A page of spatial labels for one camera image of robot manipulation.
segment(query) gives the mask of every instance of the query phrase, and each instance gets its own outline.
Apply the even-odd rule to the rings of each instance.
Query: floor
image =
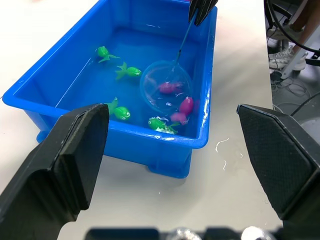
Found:
[[[298,6],[289,5],[286,2],[278,1],[278,5],[284,9],[289,9],[290,13],[294,13]],[[283,16],[277,13],[278,19]],[[273,39],[267,39],[268,53],[276,53],[281,50],[282,43]],[[318,41],[311,46],[313,49],[320,48],[320,36]],[[311,58],[312,52],[308,52],[308,57]],[[307,100],[310,96],[320,91],[320,67],[307,65],[302,71],[293,71],[291,77],[284,80],[281,84],[272,84],[272,101],[277,111],[282,111],[285,114],[291,114],[301,103]],[[294,118],[304,127],[304,129],[314,135],[315,140],[320,143],[320,95],[313,98]]]

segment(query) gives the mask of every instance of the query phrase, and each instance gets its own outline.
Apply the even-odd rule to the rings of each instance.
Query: pink toy fish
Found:
[[[192,97],[187,96],[185,100],[180,104],[179,112],[184,113],[186,116],[188,116],[192,109],[194,108],[194,101]]]
[[[182,92],[181,87],[182,87],[181,82],[176,82],[176,83],[165,82],[159,86],[159,91],[162,94],[181,93]]]
[[[170,116],[172,122],[180,122],[181,125],[185,125],[188,123],[188,119],[186,115],[182,112],[175,112]]]

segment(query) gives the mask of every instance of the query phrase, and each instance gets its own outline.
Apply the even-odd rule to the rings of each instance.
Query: shoe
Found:
[[[281,52],[275,54],[269,54],[269,67],[272,69],[283,69],[293,58],[293,46],[289,46]],[[300,59],[300,61],[294,66],[294,71],[301,71],[306,68],[306,57],[308,53],[306,52]]]
[[[301,31],[294,31],[290,27],[291,25],[285,25],[283,26],[283,29],[285,30],[286,33],[288,33],[293,39],[298,40],[301,37],[302,30]],[[288,40],[290,41],[284,34],[283,32],[279,29],[270,29],[266,32],[266,36],[270,39],[274,40]]]

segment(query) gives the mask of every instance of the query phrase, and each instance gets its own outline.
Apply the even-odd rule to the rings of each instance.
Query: water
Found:
[[[148,120],[151,117],[170,119],[170,116],[160,115],[144,101],[140,91],[140,77],[125,76],[116,80],[115,71],[120,70],[117,66],[121,66],[123,62],[126,62],[128,68],[135,67],[143,72],[154,62],[172,61],[180,44],[181,39],[177,38],[127,28],[117,29],[102,46],[120,59],[111,58],[109,61],[98,63],[101,58],[93,52],[92,58],[88,60],[56,107],[73,110],[96,103],[111,103],[117,97],[118,107],[123,106],[130,111],[131,117],[125,121],[128,124],[149,128]],[[194,74],[196,53],[197,44],[187,40],[179,64],[191,79]],[[114,114],[110,119],[121,122]],[[179,126],[178,134],[184,135],[187,126]]]

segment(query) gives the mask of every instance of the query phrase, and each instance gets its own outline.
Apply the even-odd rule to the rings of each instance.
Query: sneaker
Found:
[[[283,29],[286,33],[288,33],[292,38],[295,40],[298,40],[301,37],[302,30],[301,31],[294,31],[291,27],[291,25],[285,25],[283,26]],[[266,32],[266,36],[268,38],[274,39],[274,40],[288,40],[290,41],[283,32],[279,29],[270,29]]]
[[[293,46],[289,46],[281,52],[275,54],[269,54],[269,67],[272,69],[283,69],[293,58]],[[294,66],[294,71],[301,71],[306,68],[306,57],[308,53],[306,52],[300,59],[300,61]]]

